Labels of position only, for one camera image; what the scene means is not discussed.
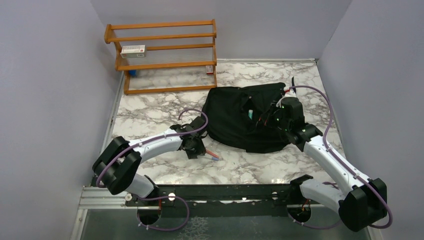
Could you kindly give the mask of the white green glue stick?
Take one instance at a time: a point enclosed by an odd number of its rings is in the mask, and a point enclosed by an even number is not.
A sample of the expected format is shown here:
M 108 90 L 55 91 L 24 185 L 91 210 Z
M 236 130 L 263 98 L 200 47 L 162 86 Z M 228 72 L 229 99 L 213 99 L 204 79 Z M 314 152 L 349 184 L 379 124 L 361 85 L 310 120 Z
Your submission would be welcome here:
M 253 113 L 254 111 L 252 109 L 248 110 L 248 117 L 252 120 L 253 119 Z

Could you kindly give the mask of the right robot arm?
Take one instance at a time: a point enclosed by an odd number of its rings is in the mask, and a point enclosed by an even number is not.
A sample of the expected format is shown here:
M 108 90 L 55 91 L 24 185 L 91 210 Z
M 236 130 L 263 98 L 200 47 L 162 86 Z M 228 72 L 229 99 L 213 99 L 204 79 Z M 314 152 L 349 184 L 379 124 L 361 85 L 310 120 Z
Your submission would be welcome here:
M 332 148 L 324 134 L 305 121 L 303 105 L 296 97 L 274 101 L 264 125 L 277 129 L 301 152 L 315 160 L 335 181 L 337 188 L 307 177 L 288 190 L 289 199 L 300 204 L 316 201 L 336 212 L 343 224 L 358 232 L 389 215 L 387 186 L 371 179 Z

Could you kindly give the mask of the black student backpack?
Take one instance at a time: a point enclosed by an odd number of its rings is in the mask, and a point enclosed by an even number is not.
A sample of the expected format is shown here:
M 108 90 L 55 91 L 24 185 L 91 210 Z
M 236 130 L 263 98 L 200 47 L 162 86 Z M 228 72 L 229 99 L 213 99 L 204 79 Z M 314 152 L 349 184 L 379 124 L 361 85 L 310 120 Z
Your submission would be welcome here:
M 265 113 L 285 88 L 283 82 L 212 88 L 202 107 L 208 117 L 208 135 L 247 153 L 281 151 L 290 142 L 278 128 L 265 126 Z M 249 110 L 253 110 L 253 119 L 248 116 Z

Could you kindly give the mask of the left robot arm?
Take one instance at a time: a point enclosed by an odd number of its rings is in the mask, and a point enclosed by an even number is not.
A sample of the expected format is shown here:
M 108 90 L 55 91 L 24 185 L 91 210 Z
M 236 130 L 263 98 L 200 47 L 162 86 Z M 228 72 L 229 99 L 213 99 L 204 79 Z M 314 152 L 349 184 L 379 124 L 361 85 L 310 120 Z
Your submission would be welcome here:
M 172 125 L 152 137 L 131 141 L 122 136 L 113 138 L 92 165 L 97 183 L 112 195 L 128 192 L 144 205 L 152 205 L 157 200 L 156 186 L 148 176 L 137 173 L 139 165 L 168 152 L 185 151 L 188 159 L 205 155 L 202 135 L 207 123 L 198 116 L 191 123 Z

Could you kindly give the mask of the orange pen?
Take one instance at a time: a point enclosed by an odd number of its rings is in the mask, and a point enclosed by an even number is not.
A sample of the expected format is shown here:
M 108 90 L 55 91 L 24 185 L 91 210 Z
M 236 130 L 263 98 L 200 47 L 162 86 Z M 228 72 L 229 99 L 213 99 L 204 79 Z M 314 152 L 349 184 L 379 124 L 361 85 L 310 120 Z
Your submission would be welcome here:
M 212 156 L 213 158 L 216 158 L 216 159 L 219 159 L 220 158 L 217 154 L 211 152 L 210 150 L 206 150 L 206 153 L 208 155 Z

